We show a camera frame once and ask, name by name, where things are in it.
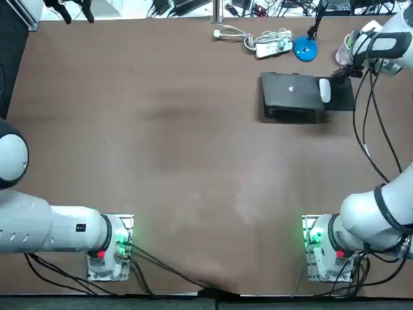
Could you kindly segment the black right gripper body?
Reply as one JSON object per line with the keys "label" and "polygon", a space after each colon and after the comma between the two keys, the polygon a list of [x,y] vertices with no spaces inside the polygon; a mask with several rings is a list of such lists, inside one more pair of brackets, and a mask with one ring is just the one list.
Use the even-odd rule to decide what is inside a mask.
{"label": "black right gripper body", "polygon": [[357,65],[343,66],[343,74],[345,77],[361,78],[363,76],[363,67]]}

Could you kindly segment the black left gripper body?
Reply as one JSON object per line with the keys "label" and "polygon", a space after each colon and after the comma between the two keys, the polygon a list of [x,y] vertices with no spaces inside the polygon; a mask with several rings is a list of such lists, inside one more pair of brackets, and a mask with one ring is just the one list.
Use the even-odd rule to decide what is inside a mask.
{"label": "black left gripper body", "polygon": [[[69,1],[76,3],[77,5],[81,7],[90,7],[92,3],[91,0],[69,0]],[[62,1],[59,1],[59,0],[44,0],[43,2],[45,6],[47,7],[55,7],[62,3]]]}

